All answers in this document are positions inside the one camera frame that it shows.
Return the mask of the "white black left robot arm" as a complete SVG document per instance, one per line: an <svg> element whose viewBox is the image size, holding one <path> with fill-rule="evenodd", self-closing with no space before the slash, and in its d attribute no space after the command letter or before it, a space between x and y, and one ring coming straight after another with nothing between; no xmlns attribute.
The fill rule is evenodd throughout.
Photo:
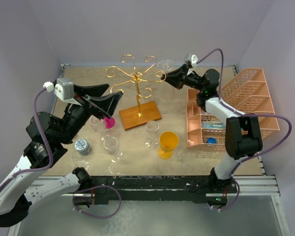
<svg viewBox="0 0 295 236"><path fill-rule="evenodd" d="M66 154L65 146L73 142L90 117L112 117L123 93L106 94L108 87L108 84L70 85L64 94L59 94L60 83L45 83L43 91L54 92L67 106L61 118L47 112L34 112L26 127L31 142L0 184L0 228L18 224L35 208L57 196L94 191L92 177L84 168L76 168L43 186L32 188L31 185Z"/></svg>

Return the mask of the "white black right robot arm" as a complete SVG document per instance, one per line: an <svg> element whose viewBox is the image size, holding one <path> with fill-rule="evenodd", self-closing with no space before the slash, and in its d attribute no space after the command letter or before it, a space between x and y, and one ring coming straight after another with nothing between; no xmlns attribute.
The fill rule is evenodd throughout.
<svg viewBox="0 0 295 236"><path fill-rule="evenodd" d="M197 105L225 125L226 155L208 176L207 184L213 192L221 192L231 184L235 169L263 148L258 118L246 117L234 108L227 108L217 92L219 78L220 74L215 69L209 69L200 76L187 64L161 76L161 80L177 89L189 86L198 90Z"/></svg>

